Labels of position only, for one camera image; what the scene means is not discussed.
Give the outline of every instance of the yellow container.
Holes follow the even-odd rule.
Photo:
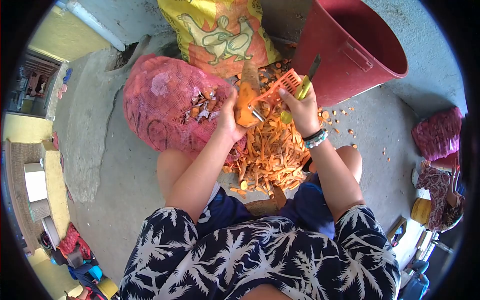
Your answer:
[[[432,202],[428,199],[417,198],[415,201],[411,218],[412,220],[425,225],[428,223],[428,219],[430,217],[430,210],[432,209]]]
[[[103,278],[96,287],[107,297],[112,298],[113,295],[119,290],[117,285],[108,277]]]

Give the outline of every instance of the knee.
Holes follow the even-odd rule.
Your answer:
[[[184,165],[190,165],[192,159],[185,153],[175,149],[167,149],[158,155],[156,160],[156,168],[172,170],[176,167],[182,167]]]
[[[348,146],[348,145],[342,146],[338,148],[336,152],[338,153],[338,155],[340,155],[342,159],[348,158],[348,160],[351,162],[358,162],[361,164],[360,151],[358,151],[352,146]]]
[[[362,174],[362,162],[360,152],[352,146],[343,146],[336,150],[340,158],[343,160],[347,168],[352,172],[353,176],[360,183]]]

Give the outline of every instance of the rooster illustration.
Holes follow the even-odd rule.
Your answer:
[[[253,57],[252,55],[247,55],[247,50],[248,47],[250,47],[250,43],[252,42],[252,37],[254,34],[252,26],[250,25],[250,22],[248,22],[246,16],[241,16],[238,19],[238,22],[240,24],[239,34],[231,37],[224,37],[222,35],[219,36],[220,40],[228,41],[227,48],[225,49],[226,54],[222,57],[224,60],[233,55],[237,56],[234,61],[251,60]]]
[[[246,55],[254,34],[247,17],[241,16],[238,19],[240,32],[237,35],[226,29],[229,23],[226,16],[220,16],[217,19],[217,27],[212,31],[203,30],[187,13],[179,15],[177,18],[183,21],[184,26],[188,28],[194,43],[214,55],[214,60],[209,61],[209,64],[216,65],[219,58],[226,60],[234,55],[237,56],[234,61],[252,59],[252,55]]]
[[[216,21],[217,27],[212,31],[204,31],[192,17],[183,13],[177,16],[179,20],[183,21],[184,26],[188,28],[188,32],[193,37],[193,41],[197,46],[204,47],[205,50],[214,55],[214,60],[209,61],[211,65],[218,64],[218,58],[220,58],[227,47],[227,41],[225,40],[229,36],[233,36],[231,32],[226,30],[228,25],[228,17],[220,16]]]

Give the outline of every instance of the person's right hand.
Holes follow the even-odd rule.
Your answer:
[[[310,86],[307,95],[302,100],[295,99],[292,94],[282,88],[278,93],[288,105],[292,113],[293,121],[295,122],[295,128],[302,137],[308,137],[320,130],[317,97],[313,90],[313,85]]]

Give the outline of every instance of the yellow feed sack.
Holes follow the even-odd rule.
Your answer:
[[[259,0],[158,0],[177,32],[182,58],[213,75],[241,73],[244,60],[257,68],[275,62],[280,53],[266,34]]]

